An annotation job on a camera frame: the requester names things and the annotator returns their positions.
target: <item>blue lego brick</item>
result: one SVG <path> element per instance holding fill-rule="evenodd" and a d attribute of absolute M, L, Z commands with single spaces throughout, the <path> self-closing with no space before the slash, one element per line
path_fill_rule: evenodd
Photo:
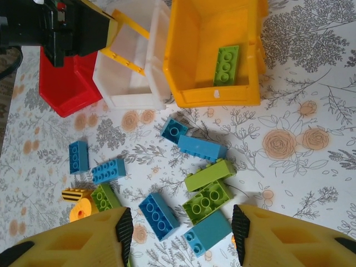
<path fill-rule="evenodd" d="M 161 136 L 178 144 L 180 136 L 184 136 L 188 131 L 188 127 L 174 120 L 171 116 L 168 117 L 166 123 L 161 130 Z"/>
<path fill-rule="evenodd" d="M 69 145 L 70 174 L 81 174 L 89 170 L 88 144 L 76 141 Z"/>
<path fill-rule="evenodd" d="M 126 176 L 125 162 L 123 159 L 111 160 L 93 168 L 91 172 L 95 185 L 110 182 Z"/>
<path fill-rule="evenodd" d="M 139 208 L 160 241 L 170 236 L 180 225 L 158 193 L 151 193 Z"/>
<path fill-rule="evenodd" d="M 228 152 L 228 148 L 225 146 L 191 136 L 181 136 L 178 147 L 183 153 L 188 153 L 189 155 L 212 162 L 216 162 L 217 159 L 225 159 Z"/>
<path fill-rule="evenodd" d="M 198 258 L 231 232 L 230 223 L 218 210 L 186 232 L 184 238 Z"/>

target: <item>red storage bin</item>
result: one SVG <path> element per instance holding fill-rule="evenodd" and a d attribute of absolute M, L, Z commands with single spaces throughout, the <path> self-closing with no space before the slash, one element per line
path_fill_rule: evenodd
<path fill-rule="evenodd" d="M 66 57 L 62 68 L 54 68 L 41 48 L 39 95 L 61 116 L 67 117 L 99 101 L 93 82 L 97 52 L 85 57 Z"/>

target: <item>black cable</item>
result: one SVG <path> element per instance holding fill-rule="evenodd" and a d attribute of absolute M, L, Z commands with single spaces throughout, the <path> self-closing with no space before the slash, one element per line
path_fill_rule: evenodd
<path fill-rule="evenodd" d="M 21 47 L 20 46 L 13 46 L 12 48 L 15 48 L 16 50 L 18 50 L 19 51 L 19 55 L 16 58 L 16 60 L 6 70 L 4 70 L 3 72 L 0 73 L 0 80 L 4 79 L 7 76 L 9 76 L 12 73 L 14 73 L 22 63 L 23 53 L 22 53 Z"/>

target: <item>green lego brick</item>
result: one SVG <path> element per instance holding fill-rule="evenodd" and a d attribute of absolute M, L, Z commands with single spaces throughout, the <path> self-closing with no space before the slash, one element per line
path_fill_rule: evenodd
<path fill-rule="evenodd" d="M 235 85 L 239 63 L 239 46 L 220 47 L 217 54 L 214 86 Z"/>
<path fill-rule="evenodd" d="M 99 211 L 121 207 L 119 200 L 111 190 L 109 184 L 98 185 L 97 189 L 91 194 L 91 197 Z"/>
<path fill-rule="evenodd" d="M 219 210 L 233 197 L 233 194 L 226 188 L 224 182 L 216 180 L 185 202 L 183 208 L 193 225 L 196 225 L 214 211 Z"/>
<path fill-rule="evenodd" d="M 218 179 L 228 178 L 236 174 L 234 166 L 228 160 L 218 159 L 215 164 L 206 165 L 206 169 L 198 169 L 195 174 L 188 174 L 185 185 L 189 192 L 200 191 L 202 187 Z"/>

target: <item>white storage bin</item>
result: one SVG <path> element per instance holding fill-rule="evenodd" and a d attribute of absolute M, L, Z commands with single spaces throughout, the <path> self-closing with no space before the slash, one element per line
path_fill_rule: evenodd
<path fill-rule="evenodd" d="M 150 38 L 124 25 L 111 51 L 145 70 L 145 76 L 132 71 L 99 52 L 93 80 L 110 109 L 140 110 L 166 108 L 171 90 L 163 73 L 163 60 L 169 28 L 170 9 L 163 0 L 133 0 L 108 7 L 119 10 L 150 32 Z"/>

